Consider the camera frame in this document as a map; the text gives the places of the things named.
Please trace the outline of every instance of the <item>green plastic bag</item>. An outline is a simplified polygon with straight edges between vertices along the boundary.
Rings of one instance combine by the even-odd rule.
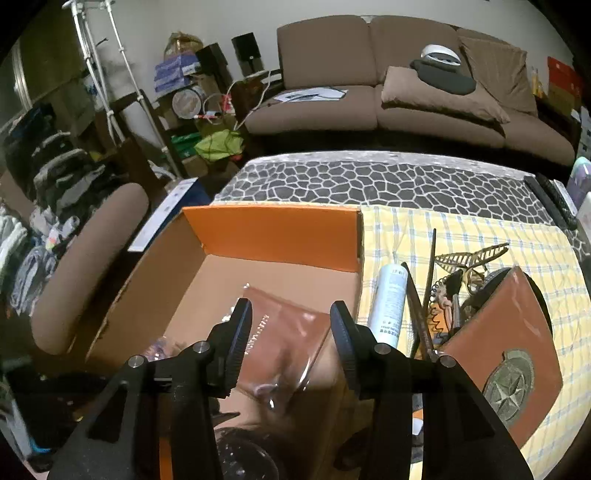
[[[242,142],[238,132],[221,130],[201,140],[195,150],[205,160],[216,161],[242,153]]]

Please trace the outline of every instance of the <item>white wall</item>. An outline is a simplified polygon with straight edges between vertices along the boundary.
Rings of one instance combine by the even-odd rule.
[[[140,89],[150,101],[156,100],[154,92],[154,66],[162,61],[164,47],[170,32],[162,21],[162,4],[159,0],[119,0],[113,5],[113,15],[131,69]],[[109,15],[103,10],[88,11],[90,28],[96,42],[108,38],[98,47],[105,68],[111,100],[134,91]],[[144,111],[138,103],[125,111],[130,129],[152,145],[158,141]]]
[[[471,28],[528,52],[528,64],[548,83],[547,57],[572,64],[558,33],[527,0],[160,0],[168,31],[181,30],[205,44],[218,42],[233,77],[242,77],[232,37],[254,32],[265,68],[279,66],[280,25],[324,15],[404,15]]]

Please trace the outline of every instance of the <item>yellow plaid cloth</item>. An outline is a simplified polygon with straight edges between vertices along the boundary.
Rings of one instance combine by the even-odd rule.
[[[491,262],[490,271],[519,265],[539,286],[550,312],[554,346],[564,386],[556,403],[521,449],[535,478],[562,458],[591,407],[591,301],[583,275],[565,235],[556,227],[451,215],[430,210],[362,207],[363,289],[358,322],[366,324],[379,269],[389,262],[407,262],[423,298],[430,254],[430,235],[437,229],[436,254],[475,252],[510,242],[509,252]],[[448,275],[436,266],[434,281]],[[463,298],[467,292],[463,286]],[[405,306],[398,350],[409,355],[412,329]],[[419,479],[414,464],[411,479]]]

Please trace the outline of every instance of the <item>brown leather folder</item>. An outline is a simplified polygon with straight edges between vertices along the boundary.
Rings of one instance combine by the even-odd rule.
[[[562,388],[550,329],[519,267],[505,276],[441,350],[460,362],[519,448],[544,420]]]

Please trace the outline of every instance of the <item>metal screw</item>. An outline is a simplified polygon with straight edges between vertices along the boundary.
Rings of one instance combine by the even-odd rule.
[[[439,361],[444,367],[453,368],[457,365],[456,359],[451,355],[442,355],[439,357]]]
[[[127,364],[131,368],[137,368],[137,367],[139,367],[143,363],[144,363],[144,357],[141,356],[141,355],[134,355],[129,360],[127,360]]]
[[[380,355],[388,355],[392,351],[392,347],[390,347],[387,343],[378,343],[374,347],[374,352],[379,353]]]
[[[195,343],[195,345],[193,345],[193,351],[197,352],[197,353],[205,353],[209,350],[209,343],[207,343],[205,340],[201,340],[200,342]]]

